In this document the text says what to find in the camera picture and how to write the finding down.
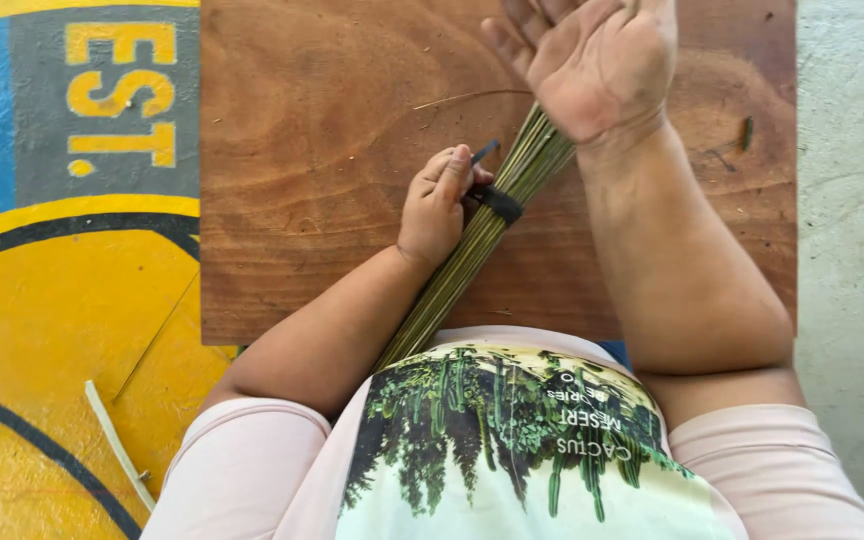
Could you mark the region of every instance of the painted floor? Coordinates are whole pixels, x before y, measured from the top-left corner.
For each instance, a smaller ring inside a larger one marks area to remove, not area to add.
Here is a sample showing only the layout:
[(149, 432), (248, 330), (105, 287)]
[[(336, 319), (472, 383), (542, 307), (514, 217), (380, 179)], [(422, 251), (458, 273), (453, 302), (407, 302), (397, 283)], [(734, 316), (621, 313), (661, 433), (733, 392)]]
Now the painted floor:
[[(798, 364), (864, 496), (864, 2), (799, 0)], [(138, 538), (199, 335), (197, 0), (0, 0), (0, 538)]]

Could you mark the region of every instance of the broom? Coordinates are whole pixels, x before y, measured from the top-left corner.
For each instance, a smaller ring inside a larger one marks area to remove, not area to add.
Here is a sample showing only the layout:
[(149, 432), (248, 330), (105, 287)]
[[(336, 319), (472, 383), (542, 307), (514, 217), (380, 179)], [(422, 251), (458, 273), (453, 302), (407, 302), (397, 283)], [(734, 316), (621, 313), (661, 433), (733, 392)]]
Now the broom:
[[(535, 103), (492, 186), (505, 193), (519, 209), (524, 208), (546, 180), (574, 154), (575, 147), (571, 141), (555, 129), (546, 113)], [(426, 284), (372, 373), (423, 350), (513, 221), (515, 217), (499, 215), (487, 203), (479, 206), (459, 244)]]

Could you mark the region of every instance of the forearm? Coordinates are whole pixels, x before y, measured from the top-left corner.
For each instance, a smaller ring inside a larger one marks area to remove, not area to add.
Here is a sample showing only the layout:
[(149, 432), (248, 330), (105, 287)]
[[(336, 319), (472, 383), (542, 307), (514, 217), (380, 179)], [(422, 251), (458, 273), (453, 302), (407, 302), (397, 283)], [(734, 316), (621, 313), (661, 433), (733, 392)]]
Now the forearm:
[(788, 314), (692, 174), (664, 121), (582, 148), (599, 263), (636, 370), (699, 375), (789, 362)]
[(366, 380), (433, 270), (395, 246), (379, 251), (259, 337), (202, 409), (231, 393), (289, 400), (334, 417)]

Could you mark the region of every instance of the black stripe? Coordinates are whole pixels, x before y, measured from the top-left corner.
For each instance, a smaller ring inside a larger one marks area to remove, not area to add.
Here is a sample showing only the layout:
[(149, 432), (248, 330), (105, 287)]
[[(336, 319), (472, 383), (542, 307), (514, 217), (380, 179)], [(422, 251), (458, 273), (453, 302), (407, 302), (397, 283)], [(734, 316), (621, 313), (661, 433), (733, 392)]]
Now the black stripe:
[(108, 212), (61, 217), (0, 232), (0, 252), (42, 240), (100, 231), (145, 230), (159, 233), (189, 257), (199, 260), (199, 218), (161, 212)]
[(112, 521), (126, 535), (128, 540), (138, 540), (139, 535), (142, 534), (142, 528), (139, 527), (122, 503), (102, 484), (102, 481), (90, 472), (81, 461), (76, 459), (72, 452), (63, 448), (40, 429), (26, 422), (24, 418), (2, 404), (0, 404), (0, 424), (15, 432), (31, 446), (38, 448), (42, 454), (53, 460), (59, 467), (65, 469), (99, 505), (102, 505), (105, 513), (112, 518)]

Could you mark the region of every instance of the sleeve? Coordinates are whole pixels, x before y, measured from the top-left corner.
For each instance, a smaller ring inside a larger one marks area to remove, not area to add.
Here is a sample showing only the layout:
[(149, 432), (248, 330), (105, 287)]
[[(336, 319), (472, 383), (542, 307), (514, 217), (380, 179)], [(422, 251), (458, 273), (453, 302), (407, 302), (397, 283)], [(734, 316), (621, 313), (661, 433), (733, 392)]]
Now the sleeve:
[(329, 433), (291, 401), (212, 406), (189, 426), (142, 539), (271, 538)]
[(805, 408), (716, 410), (677, 427), (669, 446), (725, 497), (751, 540), (864, 539), (864, 501)]

